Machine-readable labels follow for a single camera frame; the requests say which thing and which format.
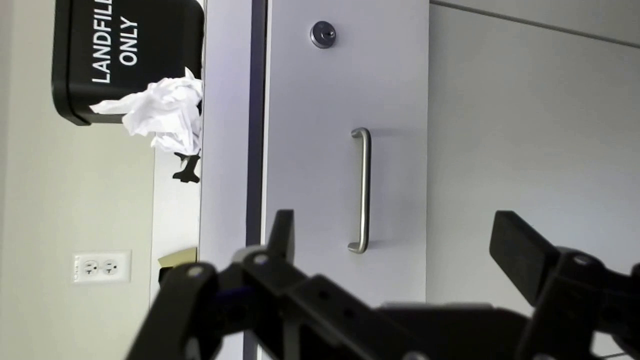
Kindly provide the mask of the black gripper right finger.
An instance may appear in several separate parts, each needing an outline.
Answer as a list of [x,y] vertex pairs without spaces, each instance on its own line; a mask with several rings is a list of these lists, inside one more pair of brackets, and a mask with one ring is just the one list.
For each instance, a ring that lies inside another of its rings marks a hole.
[[554,246],[513,210],[495,215],[490,257],[534,309],[518,360],[601,360],[597,333],[640,359],[640,276],[621,275],[582,251]]

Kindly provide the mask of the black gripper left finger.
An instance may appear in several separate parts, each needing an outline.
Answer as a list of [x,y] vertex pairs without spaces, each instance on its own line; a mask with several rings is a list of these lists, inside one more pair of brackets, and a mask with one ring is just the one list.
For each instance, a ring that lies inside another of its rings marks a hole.
[[250,333],[277,360],[401,360],[397,326],[324,276],[292,263],[295,212],[280,210],[266,246],[233,265],[170,268],[126,360],[216,360],[226,336]]

